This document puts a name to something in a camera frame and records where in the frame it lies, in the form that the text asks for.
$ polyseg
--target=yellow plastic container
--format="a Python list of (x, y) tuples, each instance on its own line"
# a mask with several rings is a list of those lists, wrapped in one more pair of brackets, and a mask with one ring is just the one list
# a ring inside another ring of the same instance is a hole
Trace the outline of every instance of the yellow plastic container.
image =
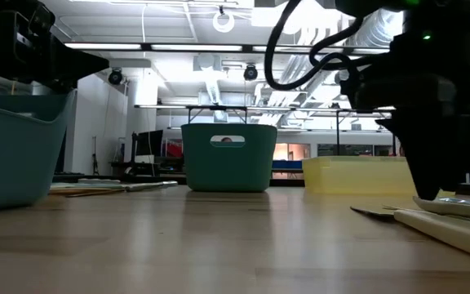
[(330, 156), (303, 161), (312, 194), (415, 196), (406, 158)]

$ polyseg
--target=black cable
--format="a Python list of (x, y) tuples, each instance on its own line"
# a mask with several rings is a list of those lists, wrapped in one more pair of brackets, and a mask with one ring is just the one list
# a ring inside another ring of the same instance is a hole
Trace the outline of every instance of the black cable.
[[(370, 64), (372, 58), (361, 58), (358, 60), (355, 60), (354, 62), (349, 59), (348, 56), (334, 52), (327, 54), (324, 56), (320, 61), (316, 60), (316, 64), (313, 65), (313, 68), (310, 69), (302, 78), (298, 79), (297, 81), (287, 83), (287, 84), (280, 84), (278, 82), (275, 82), (275, 78), (273, 77), (273, 55), (275, 54), (275, 48), (278, 43), (278, 39), (281, 36), (282, 30), (284, 29), (284, 26), (286, 25), (287, 19), (290, 17), (291, 13), (295, 10), (295, 8), (300, 4), (300, 1), (302, 0), (290, 0), (286, 7), (284, 8), (284, 11), (282, 12), (282, 15), (280, 19), (277, 22), (277, 25), (273, 28), (271, 35), (269, 36), (268, 40), (268, 45), (266, 47), (266, 53), (264, 55), (264, 74), (266, 76), (266, 81), (268, 82), (268, 85), (272, 87), (273, 89), (279, 90), (279, 91), (289, 91), (293, 90), (297, 87), (300, 87), (304, 85), (306, 82), (308, 82), (311, 78), (315, 76), (319, 71), (322, 69), (328, 69), (328, 70), (338, 70), (338, 69), (347, 69), (349, 71), (349, 78), (352, 79), (357, 79), (358, 78), (358, 69), (357, 66), (362, 66), (362, 65), (368, 65)], [(335, 35), (329, 36), (328, 38), (325, 38), (324, 40), (320, 41), (317, 45), (317, 48), (319, 48), (317, 51), (314, 51), (314, 55), (316, 55), (324, 46), (329, 46), (333, 45), (338, 41), (344, 40), (345, 38), (348, 38), (348, 36), (353, 35), (358, 31), (360, 28), (361, 23), (363, 22), (363, 19), (357, 19), (355, 23), (352, 24), (349, 28), (345, 29), (342, 32), (339, 32)], [(340, 63), (330, 63), (331, 60), (333, 59), (338, 59), (341, 60), (342, 62)]]

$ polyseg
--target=teal plastic bin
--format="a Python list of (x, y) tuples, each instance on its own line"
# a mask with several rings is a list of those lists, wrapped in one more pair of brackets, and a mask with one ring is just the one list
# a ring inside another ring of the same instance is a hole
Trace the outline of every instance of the teal plastic bin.
[(48, 194), (73, 98), (0, 96), (0, 208)]
[[(195, 191), (262, 192), (269, 187), (275, 127), (256, 124), (193, 123), (182, 126), (188, 187)], [(215, 142), (240, 136), (244, 142)]]

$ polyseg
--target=wooden table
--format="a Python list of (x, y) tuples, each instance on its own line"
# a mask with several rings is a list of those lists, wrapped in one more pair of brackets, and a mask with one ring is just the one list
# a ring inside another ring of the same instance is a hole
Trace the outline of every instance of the wooden table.
[(349, 205), (410, 198), (167, 190), (0, 212), (0, 293), (470, 293), (470, 255)]

